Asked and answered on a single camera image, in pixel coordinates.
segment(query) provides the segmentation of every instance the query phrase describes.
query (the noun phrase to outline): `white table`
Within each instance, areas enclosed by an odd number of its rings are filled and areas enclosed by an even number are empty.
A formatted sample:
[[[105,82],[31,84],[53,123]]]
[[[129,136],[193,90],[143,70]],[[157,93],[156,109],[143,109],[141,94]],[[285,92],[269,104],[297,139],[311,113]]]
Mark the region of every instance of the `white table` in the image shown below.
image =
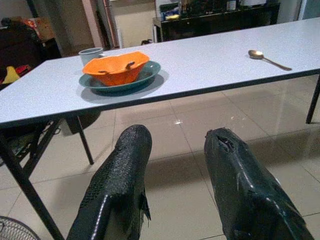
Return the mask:
[[[108,51],[107,55],[141,51],[161,65],[150,85],[126,94],[98,95],[80,86],[83,66],[78,56],[49,60],[0,92],[0,129],[319,74],[319,29],[320,17]],[[260,50],[292,70],[249,58],[250,49]],[[309,120],[319,91],[320,79]],[[2,142],[1,154],[8,150]],[[2,156],[22,190],[33,189],[29,179],[23,178],[20,165],[11,163],[9,157]],[[48,211],[39,211],[44,205],[37,193],[26,195],[41,219],[46,218],[52,236],[61,239]]]

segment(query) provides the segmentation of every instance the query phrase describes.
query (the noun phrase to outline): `black cabinet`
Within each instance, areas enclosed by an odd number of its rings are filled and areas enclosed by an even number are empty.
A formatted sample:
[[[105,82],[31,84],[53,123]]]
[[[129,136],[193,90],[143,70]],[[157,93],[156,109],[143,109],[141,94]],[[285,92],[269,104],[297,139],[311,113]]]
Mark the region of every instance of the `black cabinet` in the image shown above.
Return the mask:
[[[277,23],[280,3],[259,5],[196,17],[161,21],[153,19],[156,42],[261,27]]]

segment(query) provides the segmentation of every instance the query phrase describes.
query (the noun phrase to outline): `plastic bowl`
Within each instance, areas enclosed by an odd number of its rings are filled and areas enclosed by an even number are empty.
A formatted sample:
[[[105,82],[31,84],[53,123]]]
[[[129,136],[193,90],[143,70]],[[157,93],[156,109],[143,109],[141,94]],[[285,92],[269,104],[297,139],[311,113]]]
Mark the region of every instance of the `plastic bowl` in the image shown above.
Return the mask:
[[[117,86],[134,82],[148,61],[147,55],[135,51],[118,56],[94,58],[84,66],[82,71],[106,86]]]

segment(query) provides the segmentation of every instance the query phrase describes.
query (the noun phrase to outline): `cardboard box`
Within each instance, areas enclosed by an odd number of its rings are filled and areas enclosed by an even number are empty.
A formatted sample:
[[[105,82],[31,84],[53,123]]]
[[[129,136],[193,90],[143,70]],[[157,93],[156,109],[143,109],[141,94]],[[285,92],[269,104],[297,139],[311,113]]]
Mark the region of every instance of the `cardboard box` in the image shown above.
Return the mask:
[[[46,17],[29,18],[25,24],[32,27],[42,41],[47,41],[55,37],[49,19]]]

